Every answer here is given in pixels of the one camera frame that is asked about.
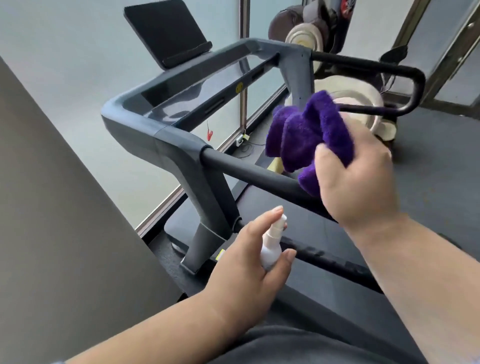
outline purple cloth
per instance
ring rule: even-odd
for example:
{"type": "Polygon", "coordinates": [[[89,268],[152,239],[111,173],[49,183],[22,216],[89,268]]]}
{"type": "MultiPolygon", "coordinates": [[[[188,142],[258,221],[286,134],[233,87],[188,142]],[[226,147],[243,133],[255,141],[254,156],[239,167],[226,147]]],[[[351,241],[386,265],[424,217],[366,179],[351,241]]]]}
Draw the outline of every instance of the purple cloth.
{"type": "Polygon", "coordinates": [[[315,174],[315,149],[325,143],[346,167],[353,160],[353,140],[337,105],[326,91],[312,95],[303,112],[296,106],[277,107],[268,131],[265,154],[280,157],[287,172],[305,168],[300,186],[312,196],[320,196],[315,174]]]}

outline person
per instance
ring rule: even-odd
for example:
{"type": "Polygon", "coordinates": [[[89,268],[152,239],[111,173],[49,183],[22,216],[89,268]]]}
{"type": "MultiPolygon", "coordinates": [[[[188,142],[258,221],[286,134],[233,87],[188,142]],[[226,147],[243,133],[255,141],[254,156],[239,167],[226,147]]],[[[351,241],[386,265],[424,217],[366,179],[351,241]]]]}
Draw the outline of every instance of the person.
{"type": "MultiPolygon", "coordinates": [[[[480,264],[399,211],[387,149],[346,115],[355,144],[345,168],[325,145],[315,153],[321,197],[345,229],[429,363],[480,357],[480,264]]],[[[217,263],[205,289],[71,358],[67,364],[391,363],[295,329],[247,334],[285,284],[296,252],[269,272],[262,234],[281,206],[248,223],[217,263]]]]}

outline yellow sticker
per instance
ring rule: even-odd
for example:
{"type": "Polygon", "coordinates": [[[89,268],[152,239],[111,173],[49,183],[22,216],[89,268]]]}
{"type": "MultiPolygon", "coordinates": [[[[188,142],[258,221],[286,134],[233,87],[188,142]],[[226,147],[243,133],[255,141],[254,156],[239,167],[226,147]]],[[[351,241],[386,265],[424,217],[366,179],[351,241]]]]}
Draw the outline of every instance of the yellow sticker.
{"type": "Polygon", "coordinates": [[[225,249],[220,250],[220,252],[219,252],[218,255],[216,256],[215,260],[218,261],[218,260],[222,257],[222,255],[223,255],[224,252],[225,252],[225,249]]]}
{"type": "Polygon", "coordinates": [[[242,90],[243,90],[243,82],[239,82],[239,84],[235,88],[235,92],[239,94],[242,90]]]}

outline spray bottle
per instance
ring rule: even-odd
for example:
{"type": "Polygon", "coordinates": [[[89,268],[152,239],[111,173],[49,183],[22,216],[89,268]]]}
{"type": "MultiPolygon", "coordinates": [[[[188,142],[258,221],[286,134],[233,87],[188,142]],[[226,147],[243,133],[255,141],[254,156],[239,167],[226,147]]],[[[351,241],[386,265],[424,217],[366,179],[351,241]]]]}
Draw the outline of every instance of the spray bottle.
{"type": "Polygon", "coordinates": [[[285,226],[286,221],[287,217],[282,215],[282,217],[275,221],[263,235],[264,242],[262,245],[262,251],[260,252],[260,261],[262,262],[262,267],[264,267],[266,271],[273,268],[282,254],[280,239],[282,238],[283,227],[285,226]]]}

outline forearm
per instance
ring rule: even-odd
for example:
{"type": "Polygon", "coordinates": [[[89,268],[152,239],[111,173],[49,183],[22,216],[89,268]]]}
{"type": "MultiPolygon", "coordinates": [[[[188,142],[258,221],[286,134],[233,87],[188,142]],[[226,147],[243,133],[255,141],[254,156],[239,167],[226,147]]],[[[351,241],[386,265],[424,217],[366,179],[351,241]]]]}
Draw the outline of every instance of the forearm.
{"type": "Polygon", "coordinates": [[[67,364],[203,364],[235,339],[198,294],[73,357],[67,364]]]}
{"type": "Polygon", "coordinates": [[[480,356],[480,263],[407,217],[351,237],[430,363],[480,356]]]}

